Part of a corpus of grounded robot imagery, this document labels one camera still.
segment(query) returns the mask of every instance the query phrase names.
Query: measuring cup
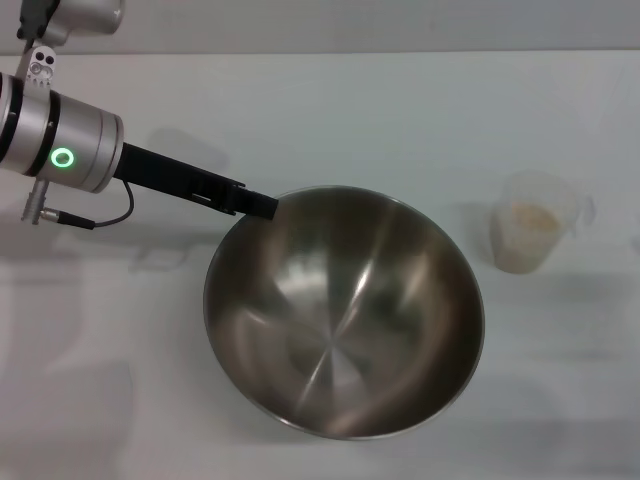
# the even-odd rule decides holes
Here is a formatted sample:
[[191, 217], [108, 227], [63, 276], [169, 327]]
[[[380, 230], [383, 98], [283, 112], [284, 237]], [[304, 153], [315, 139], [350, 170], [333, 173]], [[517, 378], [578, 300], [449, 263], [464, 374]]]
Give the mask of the measuring cup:
[[579, 215], [578, 196], [561, 178], [533, 170], [511, 175], [491, 216], [496, 267], [509, 273], [533, 272]]

